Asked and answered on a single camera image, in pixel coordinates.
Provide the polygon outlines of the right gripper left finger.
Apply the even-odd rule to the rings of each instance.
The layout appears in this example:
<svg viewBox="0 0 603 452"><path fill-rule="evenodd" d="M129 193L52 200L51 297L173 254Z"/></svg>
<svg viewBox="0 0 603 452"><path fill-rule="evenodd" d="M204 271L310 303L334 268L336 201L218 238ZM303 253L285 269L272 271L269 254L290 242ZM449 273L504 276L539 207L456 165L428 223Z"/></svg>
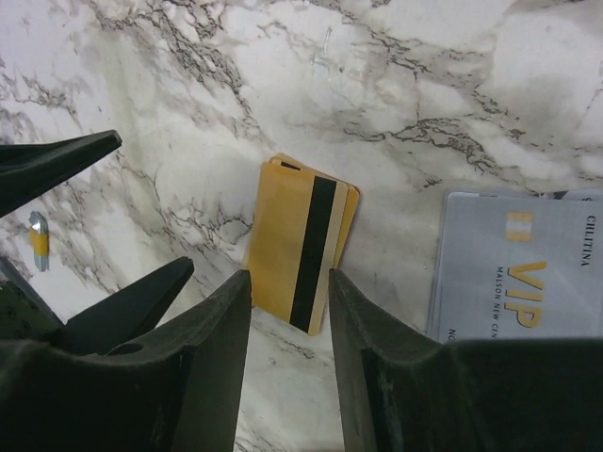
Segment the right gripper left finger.
<svg viewBox="0 0 603 452"><path fill-rule="evenodd" d="M230 451L251 324L251 279L106 355L1 346L5 451Z"/></svg>

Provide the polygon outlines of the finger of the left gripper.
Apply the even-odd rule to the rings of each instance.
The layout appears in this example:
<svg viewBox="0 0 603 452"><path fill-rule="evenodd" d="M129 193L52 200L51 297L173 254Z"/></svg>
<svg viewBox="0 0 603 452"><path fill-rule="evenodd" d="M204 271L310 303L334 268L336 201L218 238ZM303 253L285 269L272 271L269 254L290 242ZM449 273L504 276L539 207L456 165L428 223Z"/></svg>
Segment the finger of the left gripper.
<svg viewBox="0 0 603 452"><path fill-rule="evenodd" d="M49 144L3 144L1 215L12 213L121 146L122 138L115 130Z"/></svg>
<svg viewBox="0 0 603 452"><path fill-rule="evenodd" d="M76 355L107 354L151 331L194 271L180 257L72 317L60 332L60 348Z"/></svg>

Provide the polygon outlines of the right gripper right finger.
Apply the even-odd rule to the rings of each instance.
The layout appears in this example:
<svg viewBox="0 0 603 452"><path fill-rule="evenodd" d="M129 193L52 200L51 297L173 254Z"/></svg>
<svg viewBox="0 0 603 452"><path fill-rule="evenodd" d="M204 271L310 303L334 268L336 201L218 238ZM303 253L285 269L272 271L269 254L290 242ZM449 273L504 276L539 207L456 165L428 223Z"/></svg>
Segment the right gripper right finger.
<svg viewBox="0 0 603 452"><path fill-rule="evenodd" d="M598 339L441 344L370 301L338 269L330 322L349 451L598 451Z"/></svg>

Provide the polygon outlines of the gold credit card stack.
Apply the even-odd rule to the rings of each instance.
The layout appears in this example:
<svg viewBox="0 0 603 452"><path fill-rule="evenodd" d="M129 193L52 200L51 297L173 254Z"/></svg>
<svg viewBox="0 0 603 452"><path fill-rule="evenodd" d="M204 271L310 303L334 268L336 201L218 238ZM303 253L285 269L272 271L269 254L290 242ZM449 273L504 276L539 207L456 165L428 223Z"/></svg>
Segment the gold credit card stack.
<svg viewBox="0 0 603 452"><path fill-rule="evenodd" d="M253 305L318 334L359 201L356 186L283 153L263 163L245 261Z"/></svg>

